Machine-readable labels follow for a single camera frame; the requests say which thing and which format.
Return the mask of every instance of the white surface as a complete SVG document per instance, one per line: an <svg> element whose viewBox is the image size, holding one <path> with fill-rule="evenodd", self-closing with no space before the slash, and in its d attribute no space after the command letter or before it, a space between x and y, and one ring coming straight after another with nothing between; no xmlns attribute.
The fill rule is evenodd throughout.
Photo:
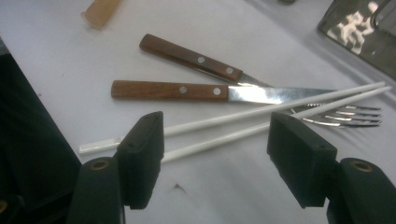
<svg viewBox="0 0 396 224"><path fill-rule="evenodd" d="M158 110L168 127L257 107L113 100L114 79L222 83L142 52L138 44L147 33L274 86L341 90L386 81L391 92L359 103L385 108L380 128L309 126L339 149L337 160L370 161L396 183L395 82L318 34L318 22L331 2L123 0L107 26L96 31L79 16L89 0L3 0L0 36L76 152L80 144L127 134L140 117ZM167 140L165 147L190 145L268 118L183 134ZM301 209L297 204L266 154L267 137L258 134L165 164L148 208L127 208L127 222L327 223L326 207Z"/></svg>

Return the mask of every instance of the white chopstick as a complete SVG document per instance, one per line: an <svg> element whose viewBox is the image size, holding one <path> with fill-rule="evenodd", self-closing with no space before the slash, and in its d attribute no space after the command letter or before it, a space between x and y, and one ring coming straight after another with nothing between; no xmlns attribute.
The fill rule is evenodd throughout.
<svg viewBox="0 0 396 224"><path fill-rule="evenodd" d="M172 126L169 128L165 128L163 130L164 136L171 136L171 135L176 135L179 133L186 133L186 132L191 132L194 130L198 129L203 129L215 125L220 125L223 123L231 122L234 120L238 119L245 119L245 118L250 118L253 116L258 116L266 113L271 113L274 111L280 111L284 109L289 109L298 105L307 105L310 103L314 102L321 102L321 101L326 101L326 100L331 100L334 98L340 98L340 97L345 97L347 95L351 94L356 94L359 92L364 92L364 91L370 91L379 87L385 86L385 82L377 82L374 84L369 84L365 86L360 86L357 88L352 88L348 90L343 90L343 91L332 91L328 93L324 93L321 95L316 95L316 96L311 96L311 97L306 97L304 99L298 99L295 101L290 101L286 102L280 105L266 105L262 106L256 109L251 109L247 110L244 112L240 113L234 113L231 115L227 116L221 116L213 119L204 119L200 121L195 121L195 122L190 122L186 124L181 124L181 125L176 125ZM98 152L98 151L104 151L104 150L110 150L110 149L116 149L117 146L120 144L122 141L123 137L117 137L117 138L111 138L107 140L102 140L94 143L89 143L85 145L81 145L78 148L78 153L79 154L88 154L88 153L93 153L93 152Z"/></svg>
<svg viewBox="0 0 396 224"><path fill-rule="evenodd" d="M297 119L303 119L306 117L310 117L310 116L314 116L316 114L319 113L323 113L327 110L331 110L334 109L338 106L341 105L347 105L347 104L351 104L353 102L365 99L367 97L371 97L374 95L377 95L379 93L382 93L384 91L389 91L391 89L391 87L383 87L383 88L379 88L377 90L373 90L373 91L367 91L365 93L361 93L359 95L355 95L355 96L350 96L347 97L345 99L339 100L339 101L335 101L326 105L322 105L322 106L318 106L312 109L308 109L305 110L303 112L300 113L296 113L294 115L292 115L293 117L297 118ZM195 144L189 147L183 147L183 148L179 148L179 149L175 149L175 150L171 150L171 151L167 151L165 152L164 156L163 156L163 160L162 163L165 162L169 162L169 161L174 161L177 159L181 159L183 157L187 157L190 156L192 154L198 153L198 152L202 152L205 150L208 150L210 148L214 148L214 147L219 147L221 145L227 144L227 143L231 143L233 141L242 139L244 137L247 136L251 136L253 134L256 133L261 133L263 131L268 130L270 127L270 122L266 122L264 124L260 124L239 132L235 132L235 133L230 133L227 135L223 135L221 137L203 142L203 143L199 143L199 144Z"/></svg>

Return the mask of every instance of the steak knife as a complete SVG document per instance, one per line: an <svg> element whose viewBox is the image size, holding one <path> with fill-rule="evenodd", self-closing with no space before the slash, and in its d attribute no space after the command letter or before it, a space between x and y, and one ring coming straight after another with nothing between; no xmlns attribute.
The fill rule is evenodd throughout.
<svg viewBox="0 0 396 224"><path fill-rule="evenodd" d="M269 84L245 74L236 67L211 59L190 49L185 49L155 35L145 35L140 41L139 47L148 53L205 72L233 84L271 87Z"/></svg>
<svg viewBox="0 0 396 224"><path fill-rule="evenodd" d="M324 90L115 80L113 98L281 104Z"/></svg>

